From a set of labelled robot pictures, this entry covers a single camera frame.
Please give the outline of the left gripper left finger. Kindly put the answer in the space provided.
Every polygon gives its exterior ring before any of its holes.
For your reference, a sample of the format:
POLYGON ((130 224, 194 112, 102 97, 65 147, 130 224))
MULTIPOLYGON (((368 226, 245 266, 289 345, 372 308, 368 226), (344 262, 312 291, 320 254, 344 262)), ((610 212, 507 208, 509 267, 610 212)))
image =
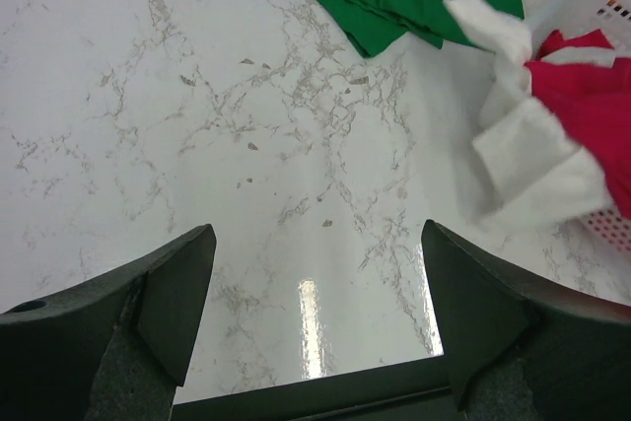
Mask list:
POLYGON ((198 226, 1 315, 4 420, 168 420, 197 338, 217 240, 198 226))

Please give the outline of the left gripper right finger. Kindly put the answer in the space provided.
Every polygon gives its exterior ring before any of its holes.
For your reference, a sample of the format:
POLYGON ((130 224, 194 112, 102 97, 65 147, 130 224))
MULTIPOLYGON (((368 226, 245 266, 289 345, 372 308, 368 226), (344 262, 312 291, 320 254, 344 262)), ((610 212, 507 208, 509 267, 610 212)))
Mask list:
POLYGON ((554 283, 432 220, 421 246, 467 419, 629 419, 629 307, 554 283))

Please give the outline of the white plastic basket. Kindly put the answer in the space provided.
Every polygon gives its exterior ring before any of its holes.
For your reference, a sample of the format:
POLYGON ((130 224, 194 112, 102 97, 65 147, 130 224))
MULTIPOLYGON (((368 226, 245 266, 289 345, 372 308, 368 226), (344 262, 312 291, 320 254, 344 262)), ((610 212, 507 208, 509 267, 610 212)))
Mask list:
MULTIPOLYGON (((630 0, 548 0, 526 19, 533 50, 555 30, 576 37, 600 30, 616 52, 630 54, 630 0)), ((630 257, 630 221, 614 208, 604 208, 578 220, 602 243, 630 257)))

